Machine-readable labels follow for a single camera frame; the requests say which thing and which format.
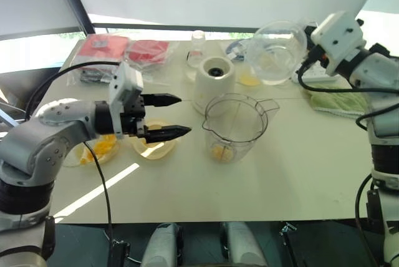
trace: yellow bowl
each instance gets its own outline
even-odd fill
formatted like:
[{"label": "yellow bowl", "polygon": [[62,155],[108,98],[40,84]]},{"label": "yellow bowl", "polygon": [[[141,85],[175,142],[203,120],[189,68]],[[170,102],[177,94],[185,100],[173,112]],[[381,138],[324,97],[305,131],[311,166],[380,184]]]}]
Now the yellow bowl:
[{"label": "yellow bowl", "polygon": [[[98,151],[96,152],[96,145],[99,145],[100,143],[104,143],[106,141],[105,137],[107,135],[103,135],[98,139],[88,141],[88,144],[94,149],[95,154],[97,156],[97,159],[99,161],[99,164],[104,164],[105,162],[108,162],[111,160],[116,154],[118,153],[119,150],[119,142],[118,140],[114,141],[112,145],[112,148],[110,150],[107,150],[106,152],[101,152],[99,153]],[[87,149],[87,147],[80,143],[76,145],[66,156],[63,166],[65,167],[76,167],[80,165],[89,165],[89,164],[95,164],[94,160],[87,160],[88,157],[91,157],[90,151]]]},{"label": "yellow bowl", "polygon": [[[149,130],[156,130],[163,126],[169,125],[162,120],[148,120],[145,124]],[[176,144],[176,140],[146,143],[144,138],[129,137],[128,139],[134,150],[142,157],[149,160],[158,160],[163,158],[173,149],[173,147],[175,147]]]}]

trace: black cable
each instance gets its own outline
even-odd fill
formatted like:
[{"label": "black cable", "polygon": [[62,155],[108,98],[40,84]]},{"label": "black cable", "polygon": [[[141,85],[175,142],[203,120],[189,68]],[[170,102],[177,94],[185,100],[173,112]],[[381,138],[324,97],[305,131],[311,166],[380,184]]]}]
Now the black cable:
[{"label": "black cable", "polygon": [[[103,232],[104,232],[104,236],[106,237],[106,239],[108,241],[110,241],[110,237],[107,235],[107,232],[106,231],[103,231]],[[131,261],[132,263],[139,264],[139,265],[142,263],[141,261],[136,260],[136,259],[132,258],[131,256],[127,256],[125,259]]]},{"label": "black cable", "polygon": [[363,119],[368,119],[368,118],[370,118],[370,117],[374,117],[374,116],[377,116],[377,115],[380,115],[380,114],[384,114],[384,113],[387,113],[387,112],[389,112],[389,111],[395,110],[395,109],[397,109],[397,108],[399,108],[399,103],[397,103],[397,104],[395,104],[395,105],[392,105],[392,106],[389,106],[389,107],[387,107],[387,108],[381,109],[381,110],[377,110],[377,111],[374,111],[374,112],[371,112],[371,113],[368,113],[368,114],[364,114],[364,115],[362,115],[362,116],[359,116],[359,117],[356,119],[355,122],[356,122],[356,124],[357,124],[359,127],[361,127],[362,129],[364,129],[364,130],[367,131],[367,128],[366,128],[364,125],[362,125],[362,124],[360,123]]},{"label": "black cable", "polygon": [[356,227],[359,230],[359,236],[360,239],[367,251],[368,256],[370,257],[371,262],[373,263],[374,266],[379,267],[377,260],[374,258],[374,255],[370,249],[370,246],[368,245],[365,233],[363,231],[362,225],[360,224],[360,213],[359,213],[359,203],[360,203],[360,197],[362,196],[363,189],[365,185],[368,183],[368,181],[372,178],[372,175],[369,174],[362,182],[360,185],[359,189],[357,190],[356,194],[356,200],[355,200],[355,222],[356,222]]},{"label": "black cable", "polygon": [[[347,93],[347,92],[385,92],[385,93],[399,94],[399,90],[396,90],[396,89],[384,89],[384,88],[325,89],[325,88],[311,87],[311,86],[308,86],[307,84],[305,84],[303,79],[302,79],[302,76],[305,74],[305,72],[309,69],[309,67],[311,65],[312,65],[311,62],[308,62],[308,63],[304,62],[302,64],[302,66],[299,68],[298,72],[297,72],[298,73],[298,83],[304,89],[307,89],[307,90],[310,90],[310,91],[327,92],[327,93],[329,93],[329,92],[331,92],[331,93],[341,93],[341,92],[343,92],[343,93]],[[362,128],[362,129],[367,131],[367,127],[360,123],[363,119],[367,119],[367,118],[374,117],[374,116],[377,116],[377,115],[380,115],[380,114],[384,114],[384,113],[387,113],[389,111],[393,111],[393,110],[395,110],[397,108],[399,108],[399,103],[397,103],[395,105],[392,105],[392,106],[389,106],[387,108],[378,110],[378,111],[374,111],[374,112],[371,112],[371,113],[368,113],[368,114],[363,114],[363,115],[359,116],[356,119],[355,123],[360,128]]]},{"label": "black cable", "polygon": [[348,92],[385,92],[388,94],[399,94],[399,90],[398,89],[392,89],[392,88],[348,88],[348,89],[326,89],[326,88],[316,88],[316,87],[312,87],[307,85],[306,83],[304,83],[302,76],[305,74],[305,72],[310,68],[310,66],[313,64],[314,62],[311,63],[304,63],[299,70],[297,71],[298,73],[298,83],[307,90],[310,91],[315,91],[315,92],[330,92],[330,93],[348,93]]},{"label": "black cable", "polygon": [[102,185],[104,187],[104,195],[105,195],[105,201],[107,202],[107,215],[108,215],[108,232],[109,232],[109,249],[108,249],[108,267],[111,267],[111,254],[112,254],[112,243],[113,243],[113,229],[112,229],[112,218],[111,218],[111,204],[110,204],[110,199],[108,196],[108,190],[107,186],[105,184],[105,178],[104,174],[101,171],[99,161],[97,160],[97,156],[95,155],[95,152],[93,151],[92,147],[87,143],[84,142],[84,145],[87,147],[87,149],[90,151],[94,158],[95,166],[97,167],[97,170],[99,171],[100,178]]},{"label": "black cable", "polygon": [[95,66],[95,65],[108,65],[108,66],[118,66],[120,63],[119,62],[110,62],[110,61],[90,61],[90,62],[84,62],[80,64],[76,64],[74,66],[70,66],[54,75],[49,77],[42,85],[37,88],[34,93],[31,95],[31,98],[29,99],[26,109],[25,109],[25,121],[29,120],[31,117],[31,110],[34,105],[34,101],[36,100],[37,96],[39,93],[49,84],[52,83],[52,81],[56,80],[60,76],[66,74],[67,72],[70,72],[74,69],[78,69],[79,67],[83,66]]}]

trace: plastic bottle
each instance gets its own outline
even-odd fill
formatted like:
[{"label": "plastic bottle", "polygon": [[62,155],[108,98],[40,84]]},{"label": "plastic bottle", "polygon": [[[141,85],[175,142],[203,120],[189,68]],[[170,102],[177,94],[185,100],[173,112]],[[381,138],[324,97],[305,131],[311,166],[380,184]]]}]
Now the plastic bottle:
[{"label": "plastic bottle", "polygon": [[205,32],[202,30],[195,30],[191,36],[191,47],[187,53],[187,68],[186,76],[189,80],[194,81],[198,67],[204,55],[205,47]]}]

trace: clear glass bowl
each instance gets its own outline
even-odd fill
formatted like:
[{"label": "clear glass bowl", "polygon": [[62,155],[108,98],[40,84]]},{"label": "clear glass bowl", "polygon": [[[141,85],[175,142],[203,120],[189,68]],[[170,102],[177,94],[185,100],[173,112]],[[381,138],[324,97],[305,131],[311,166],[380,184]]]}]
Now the clear glass bowl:
[{"label": "clear glass bowl", "polygon": [[245,60],[268,85],[287,80],[305,56],[306,34],[297,24],[276,21],[260,28],[248,44]]}]

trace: sunlight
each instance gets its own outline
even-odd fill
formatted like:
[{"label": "sunlight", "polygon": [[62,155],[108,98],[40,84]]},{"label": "sunlight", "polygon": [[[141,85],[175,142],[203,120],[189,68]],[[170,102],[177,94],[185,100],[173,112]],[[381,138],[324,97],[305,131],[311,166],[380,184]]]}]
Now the sunlight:
[{"label": "sunlight", "polygon": [[0,99],[3,99],[8,103],[8,100],[7,100],[6,96],[3,94],[3,92],[1,91],[1,89],[0,89]]},{"label": "sunlight", "polygon": [[162,147],[162,146],[164,146],[164,145],[165,145],[164,142],[158,143],[158,144],[155,145],[154,147],[149,147],[149,148],[146,149],[144,152],[142,152],[140,155],[143,156],[144,158],[147,158],[149,155],[152,154],[152,152],[153,152],[154,150],[158,150],[160,147]]},{"label": "sunlight", "polygon": [[[107,187],[107,189],[114,186],[121,179],[127,177],[129,174],[134,172],[138,167],[140,167],[140,166],[137,163],[131,164],[129,167],[125,168],[120,173],[114,175],[112,178],[107,180],[105,182],[105,186]],[[86,205],[88,202],[90,202],[91,200],[93,200],[94,198],[96,198],[103,192],[104,192],[104,188],[102,185],[100,185],[100,186],[94,188],[92,191],[85,194],[84,196],[82,196],[81,198],[79,198],[78,200],[74,201],[70,205],[66,206],[64,209],[62,209],[61,211],[54,214],[55,223],[62,221],[64,219],[63,217],[67,217],[67,216],[71,215],[74,211],[76,211],[80,207]]]},{"label": "sunlight", "polygon": [[142,21],[141,19],[125,19],[117,16],[104,16],[101,14],[88,13],[91,21],[97,23],[118,23],[118,24],[140,24],[140,25],[160,25],[157,22]]},{"label": "sunlight", "polygon": [[38,117],[41,113],[43,113],[46,109],[48,109],[50,107],[55,107],[55,106],[58,106],[59,104],[68,104],[71,102],[75,102],[76,100],[77,99],[72,99],[72,98],[53,100],[52,102],[44,104],[42,107],[40,107],[39,110],[37,110],[35,117]]}]

